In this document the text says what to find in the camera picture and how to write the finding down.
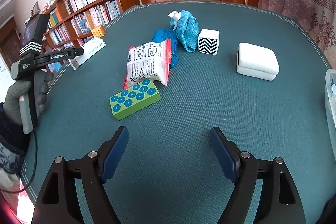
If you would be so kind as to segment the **grey gloved left hand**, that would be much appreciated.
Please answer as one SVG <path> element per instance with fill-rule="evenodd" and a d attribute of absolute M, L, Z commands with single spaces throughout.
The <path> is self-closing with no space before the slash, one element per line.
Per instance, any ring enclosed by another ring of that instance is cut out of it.
<path fill-rule="evenodd" d="M 49 91 L 48 83 L 53 80 L 54 75 L 51 72 L 42 71 L 45 80 L 39 85 L 38 95 L 35 97 L 37 108 L 37 115 L 44 112 L 47 102 L 47 93 Z M 24 96 L 32 87 L 30 81 L 17 80 L 11 87 L 9 87 L 5 102 L 3 103 L 3 110 L 5 115 L 15 125 L 22 125 L 21 112 L 19 110 L 19 98 Z"/>

